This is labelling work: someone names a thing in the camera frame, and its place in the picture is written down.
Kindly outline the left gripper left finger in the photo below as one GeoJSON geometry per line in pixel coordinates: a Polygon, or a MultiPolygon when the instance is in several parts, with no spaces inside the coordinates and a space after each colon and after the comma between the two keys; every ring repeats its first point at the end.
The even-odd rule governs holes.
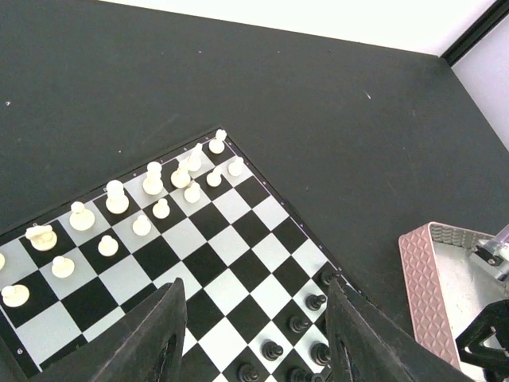
{"type": "Polygon", "coordinates": [[[182,279],[166,283],[36,381],[178,381],[187,309],[182,279]]]}

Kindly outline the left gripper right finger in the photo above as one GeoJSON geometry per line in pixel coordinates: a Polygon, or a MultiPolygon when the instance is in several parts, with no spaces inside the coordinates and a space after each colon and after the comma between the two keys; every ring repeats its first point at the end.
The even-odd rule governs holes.
{"type": "Polygon", "coordinates": [[[335,381],[470,381],[419,345],[364,296],[332,279],[326,328],[335,381]]]}

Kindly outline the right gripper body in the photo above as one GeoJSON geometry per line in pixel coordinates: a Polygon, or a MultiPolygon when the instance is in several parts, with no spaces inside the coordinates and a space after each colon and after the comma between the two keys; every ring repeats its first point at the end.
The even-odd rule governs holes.
{"type": "Polygon", "coordinates": [[[461,361],[491,374],[508,374],[508,300],[486,305],[456,344],[461,361]]]}

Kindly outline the black chess pawn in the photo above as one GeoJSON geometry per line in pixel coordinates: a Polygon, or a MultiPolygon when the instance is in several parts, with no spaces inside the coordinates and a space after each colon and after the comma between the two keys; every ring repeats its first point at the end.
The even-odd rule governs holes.
{"type": "Polygon", "coordinates": [[[331,351],[325,343],[317,342],[312,346],[310,356],[315,364],[324,367],[331,360],[331,351]]]}
{"type": "Polygon", "coordinates": [[[281,345],[274,341],[265,341],[261,348],[262,356],[268,361],[276,361],[284,353],[281,345]]]}
{"type": "Polygon", "coordinates": [[[311,322],[307,318],[294,315],[289,318],[287,325],[293,333],[304,333],[311,326],[311,322]]]}
{"type": "Polygon", "coordinates": [[[257,382],[259,371],[252,363],[245,363],[239,366],[237,377],[240,382],[257,382]]]}

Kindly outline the black chess piece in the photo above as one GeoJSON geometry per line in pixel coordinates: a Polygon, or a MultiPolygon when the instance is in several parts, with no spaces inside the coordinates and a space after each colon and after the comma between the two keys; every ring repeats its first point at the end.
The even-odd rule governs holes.
{"type": "Polygon", "coordinates": [[[337,279],[340,276],[339,271],[323,271],[320,275],[321,284],[328,287],[333,279],[337,279]]]}
{"type": "Polygon", "coordinates": [[[318,311],[326,302],[324,294],[309,294],[305,299],[305,305],[311,311],[318,311]]]}
{"type": "Polygon", "coordinates": [[[291,368],[287,375],[286,380],[288,382],[311,382],[314,374],[312,372],[307,372],[303,368],[291,368]]]}

